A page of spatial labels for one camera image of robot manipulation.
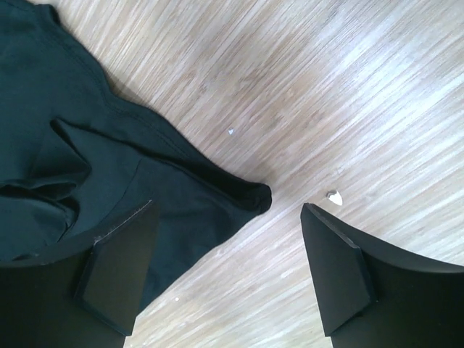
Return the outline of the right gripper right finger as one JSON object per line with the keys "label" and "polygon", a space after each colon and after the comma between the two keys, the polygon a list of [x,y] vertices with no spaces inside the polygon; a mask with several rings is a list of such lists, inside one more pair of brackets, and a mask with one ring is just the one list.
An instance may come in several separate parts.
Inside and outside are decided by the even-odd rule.
{"label": "right gripper right finger", "polygon": [[330,336],[377,296],[358,245],[314,204],[303,206],[300,220],[323,331]]}

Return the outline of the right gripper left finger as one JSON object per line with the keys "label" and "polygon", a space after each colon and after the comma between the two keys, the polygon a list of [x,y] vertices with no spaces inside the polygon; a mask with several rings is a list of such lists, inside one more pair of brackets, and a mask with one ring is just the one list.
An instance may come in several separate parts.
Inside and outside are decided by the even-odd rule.
{"label": "right gripper left finger", "polygon": [[139,313],[157,237],[149,200],[95,239],[75,292],[77,302],[112,330],[130,336]]}

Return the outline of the black t shirt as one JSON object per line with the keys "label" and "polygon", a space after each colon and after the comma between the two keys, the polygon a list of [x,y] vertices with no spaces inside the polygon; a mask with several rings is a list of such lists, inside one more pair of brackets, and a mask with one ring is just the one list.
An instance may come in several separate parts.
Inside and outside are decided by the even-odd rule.
{"label": "black t shirt", "polygon": [[270,188],[207,159],[163,116],[115,94],[55,8],[1,3],[1,259],[15,260],[153,201],[147,307],[269,210]]}

